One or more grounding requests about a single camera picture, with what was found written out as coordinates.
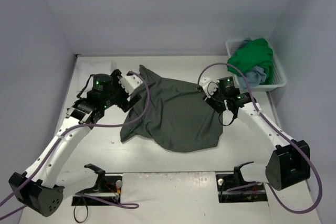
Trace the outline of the white t shirt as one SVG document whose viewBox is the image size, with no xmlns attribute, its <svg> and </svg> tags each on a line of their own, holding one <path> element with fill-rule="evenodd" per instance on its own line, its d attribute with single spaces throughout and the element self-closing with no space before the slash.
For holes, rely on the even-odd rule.
<svg viewBox="0 0 336 224">
<path fill-rule="evenodd" d="M 89 63 L 89 62 L 80 62 L 76 66 L 78 71 L 78 87 L 77 92 L 80 92 L 86 85 L 84 92 L 89 91 L 93 86 L 93 77 L 89 79 L 89 77 L 93 74 L 108 74 L 110 75 L 117 68 L 117 64 L 114 61 L 104 61 L 97 63 Z"/>
</svg>

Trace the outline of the grey green t shirt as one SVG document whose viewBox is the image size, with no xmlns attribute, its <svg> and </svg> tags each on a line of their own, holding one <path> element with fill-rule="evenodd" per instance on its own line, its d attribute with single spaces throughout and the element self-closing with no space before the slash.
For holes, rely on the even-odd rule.
<svg viewBox="0 0 336 224">
<path fill-rule="evenodd" d="M 146 89 L 136 89 L 141 99 L 129 111 L 120 131 L 122 143 L 134 136 L 153 139 L 162 148 L 188 153 L 218 145 L 223 127 L 218 113 L 197 91 L 195 83 L 163 78 L 139 66 L 140 75 L 150 90 L 146 106 Z"/>
</svg>

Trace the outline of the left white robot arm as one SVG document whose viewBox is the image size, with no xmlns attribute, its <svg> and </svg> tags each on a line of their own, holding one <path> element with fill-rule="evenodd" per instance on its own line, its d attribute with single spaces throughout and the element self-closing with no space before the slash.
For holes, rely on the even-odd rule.
<svg viewBox="0 0 336 224">
<path fill-rule="evenodd" d="M 125 76 L 116 69 L 112 74 L 93 74 L 92 88 L 85 97 L 67 109 L 66 116 L 48 146 L 23 173 L 9 179 L 11 196 L 44 217 L 51 216 L 62 201 L 76 193 L 99 192 L 106 185 L 106 172 L 94 164 L 86 164 L 75 173 L 61 170 L 78 144 L 100 127 L 105 111 L 117 106 L 128 112 L 140 99 L 135 90 L 145 86 L 144 79 L 129 71 Z"/>
</svg>

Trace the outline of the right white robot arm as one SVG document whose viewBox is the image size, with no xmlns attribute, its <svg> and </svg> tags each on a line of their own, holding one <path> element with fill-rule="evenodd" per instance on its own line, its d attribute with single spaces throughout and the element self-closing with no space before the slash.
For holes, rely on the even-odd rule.
<svg viewBox="0 0 336 224">
<path fill-rule="evenodd" d="M 218 114 L 229 110 L 234 120 L 239 119 L 247 125 L 269 152 L 267 161 L 250 161 L 234 167 L 232 181 L 236 187 L 245 188 L 258 182 L 268 183 L 280 191 L 310 178 L 309 145 L 284 133 L 263 113 L 250 93 L 242 93 L 235 87 L 232 77 L 217 81 L 202 78 L 198 89 L 204 92 L 203 100 Z"/>
</svg>

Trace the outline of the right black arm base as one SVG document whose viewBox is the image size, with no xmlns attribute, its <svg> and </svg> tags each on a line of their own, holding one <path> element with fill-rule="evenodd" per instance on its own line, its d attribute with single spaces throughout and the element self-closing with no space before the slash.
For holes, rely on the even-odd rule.
<svg viewBox="0 0 336 224">
<path fill-rule="evenodd" d="M 220 204 L 268 201 L 263 184 L 243 180 L 240 169 L 247 164 L 252 164 L 252 162 L 235 166 L 230 173 L 216 173 L 218 202 Z"/>
</svg>

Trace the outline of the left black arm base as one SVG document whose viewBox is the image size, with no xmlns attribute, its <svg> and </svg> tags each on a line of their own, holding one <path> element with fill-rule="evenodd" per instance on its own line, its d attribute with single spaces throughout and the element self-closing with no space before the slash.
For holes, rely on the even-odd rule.
<svg viewBox="0 0 336 224">
<path fill-rule="evenodd" d="M 80 191 L 80 194 L 87 194 L 99 199 L 112 202 L 114 204 L 120 203 L 122 175 L 121 174 L 107 174 L 102 168 L 87 164 L 84 168 L 88 168 L 98 174 L 96 184 Z M 82 197 L 75 195 L 72 198 L 72 206 L 107 206 L 106 203 L 97 201 L 89 197 Z"/>
</svg>

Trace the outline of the blue t shirt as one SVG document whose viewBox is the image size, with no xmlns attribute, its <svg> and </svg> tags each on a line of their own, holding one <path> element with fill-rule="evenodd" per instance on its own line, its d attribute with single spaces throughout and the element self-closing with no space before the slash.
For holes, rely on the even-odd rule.
<svg viewBox="0 0 336 224">
<path fill-rule="evenodd" d="M 241 49 L 241 48 L 245 47 L 250 41 L 251 41 L 250 38 L 244 39 L 241 42 L 238 49 Z M 246 80 L 247 80 L 247 82 L 248 82 L 248 84 L 251 88 L 256 87 L 256 86 L 264 83 L 267 79 L 267 75 L 266 75 L 264 69 L 260 66 L 252 67 L 250 70 L 248 70 L 244 74 L 244 76 L 245 76 L 245 78 L 246 78 Z M 237 80 L 238 80 L 239 85 L 243 89 L 247 88 L 246 82 L 245 82 L 243 77 L 237 77 Z"/>
</svg>

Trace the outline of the white laundry basket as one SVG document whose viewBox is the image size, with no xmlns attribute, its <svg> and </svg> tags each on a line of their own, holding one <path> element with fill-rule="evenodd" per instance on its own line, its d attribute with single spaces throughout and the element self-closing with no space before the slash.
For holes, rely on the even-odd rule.
<svg viewBox="0 0 336 224">
<path fill-rule="evenodd" d="M 229 58 L 233 55 L 233 53 L 239 48 L 240 44 L 242 43 L 243 40 L 241 39 L 234 39 L 234 40 L 228 40 L 226 41 L 226 50 L 228 53 Z M 258 85 L 256 87 L 252 87 L 251 89 L 254 91 L 265 91 L 265 92 L 269 92 L 271 90 L 274 90 L 276 88 L 281 88 L 284 87 L 286 85 L 286 76 L 284 74 L 284 71 L 281 67 L 281 64 L 273 50 L 273 63 L 274 63 L 274 75 L 273 75 L 273 80 L 272 80 L 272 84 L 269 85 Z M 238 84 L 238 87 L 241 88 L 242 90 L 247 90 L 247 89 L 243 89 L 237 80 L 237 76 L 234 74 L 234 80 L 235 83 Z"/>
</svg>

